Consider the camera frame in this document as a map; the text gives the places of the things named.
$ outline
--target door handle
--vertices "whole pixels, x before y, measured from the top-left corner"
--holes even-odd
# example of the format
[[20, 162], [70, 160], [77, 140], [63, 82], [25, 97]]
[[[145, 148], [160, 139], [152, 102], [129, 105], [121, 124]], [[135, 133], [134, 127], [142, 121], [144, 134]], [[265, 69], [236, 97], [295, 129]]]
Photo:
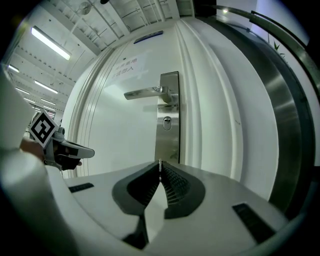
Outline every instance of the door handle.
[[160, 96], [165, 103], [173, 103], [171, 91], [168, 86], [156, 86], [124, 93], [127, 100]]
[[159, 97], [154, 159], [180, 161], [180, 88], [178, 71], [160, 76], [160, 86], [124, 93], [127, 100]]

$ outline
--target white door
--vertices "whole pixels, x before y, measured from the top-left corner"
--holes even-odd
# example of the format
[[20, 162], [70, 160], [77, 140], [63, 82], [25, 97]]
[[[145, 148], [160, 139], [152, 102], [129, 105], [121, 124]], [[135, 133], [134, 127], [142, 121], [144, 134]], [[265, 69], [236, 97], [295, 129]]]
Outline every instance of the white door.
[[160, 86], [164, 73], [181, 72], [174, 28], [134, 44], [118, 57], [99, 96], [91, 123], [89, 175], [155, 160], [158, 97], [127, 100], [124, 93]]

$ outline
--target ceiling light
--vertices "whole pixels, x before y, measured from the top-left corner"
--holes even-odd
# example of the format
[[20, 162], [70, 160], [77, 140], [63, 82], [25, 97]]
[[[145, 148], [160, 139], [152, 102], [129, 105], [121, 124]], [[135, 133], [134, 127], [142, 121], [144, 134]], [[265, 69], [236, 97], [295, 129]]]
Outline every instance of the ceiling light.
[[28, 102], [32, 102], [32, 103], [35, 103], [34, 101], [30, 100], [30, 99], [27, 99], [27, 98], [24, 98], [26, 101]]
[[46, 112], [50, 117], [52, 117], [52, 118], [55, 117], [54, 114], [49, 113], [48, 110], [45, 110], [45, 112]]
[[17, 69], [14, 66], [8, 65], [8, 68], [14, 70], [15, 72], [18, 72], [18, 73], [20, 72], [19, 69]]
[[46, 88], [47, 90], [49, 90], [49, 91], [51, 91], [51, 92], [53, 92], [53, 93], [55, 93], [55, 94], [58, 94], [58, 92], [57, 92], [56, 90], [51, 89], [50, 87], [45, 86], [44, 84], [42, 84], [42, 83], [40, 83], [40, 82], [38, 82], [38, 81], [36, 81], [36, 80], [34, 80], [34, 82], [35, 82], [38, 86], [41, 86], [41, 87]]
[[45, 99], [41, 99], [42, 101], [44, 101], [44, 102], [47, 102], [47, 103], [50, 103], [50, 104], [52, 104], [52, 105], [56, 105], [55, 103], [52, 103], [52, 102], [50, 102], [50, 101], [47, 101], [47, 100], [45, 100]]
[[49, 115], [53, 115], [53, 113], [49, 112], [49, 110], [44, 110], [45, 112], [47, 112]]
[[29, 92], [27, 92], [27, 91], [24, 91], [24, 90], [21, 90], [21, 89], [19, 89], [18, 87], [16, 87], [16, 89], [18, 90], [18, 91], [20, 91], [20, 92], [23, 92], [23, 93], [25, 93], [25, 94], [30, 94]]
[[37, 26], [31, 28], [31, 34], [38, 38], [45, 45], [49, 46], [56, 53], [64, 57], [67, 61], [70, 59], [70, 55], [66, 53], [66, 51], [62, 49], [62, 47], [57, 42], [55, 42], [50, 36], [44, 33]]
[[56, 111], [55, 109], [51, 108], [51, 107], [47, 107], [47, 106], [43, 106], [44, 108], [48, 109], [48, 110], [52, 110], [52, 111]]

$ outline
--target metal railing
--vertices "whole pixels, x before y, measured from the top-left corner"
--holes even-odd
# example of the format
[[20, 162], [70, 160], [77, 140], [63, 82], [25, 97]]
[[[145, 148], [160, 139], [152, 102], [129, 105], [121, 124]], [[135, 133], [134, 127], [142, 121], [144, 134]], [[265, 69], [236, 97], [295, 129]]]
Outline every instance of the metal railing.
[[296, 58], [307, 74], [316, 97], [320, 103], [320, 70], [305, 50], [305, 44], [296, 35], [294, 35], [289, 29], [285, 28], [280, 23], [258, 12], [252, 11], [250, 13], [244, 10], [222, 5], [213, 5], [212, 7], [218, 10], [228, 10], [230, 13], [248, 18], [252, 24], [259, 26], [276, 38], [281, 44], [283, 44], [283, 46], [285, 46]]

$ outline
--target paper sign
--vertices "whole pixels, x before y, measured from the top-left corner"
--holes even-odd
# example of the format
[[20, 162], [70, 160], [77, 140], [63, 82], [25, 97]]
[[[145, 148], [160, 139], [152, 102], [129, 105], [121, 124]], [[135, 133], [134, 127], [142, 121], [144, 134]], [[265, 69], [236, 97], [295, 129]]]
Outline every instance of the paper sign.
[[58, 131], [59, 127], [54, 120], [43, 109], [37, 118], [30, 125], [29, 132], [43, 148], [46, 147], [48, 141], [55, 131]]
[[141, 75], [144, 72], [145, 63], [146, 54], [143, 53], [115, 64], [109, 74], [108, 84]]

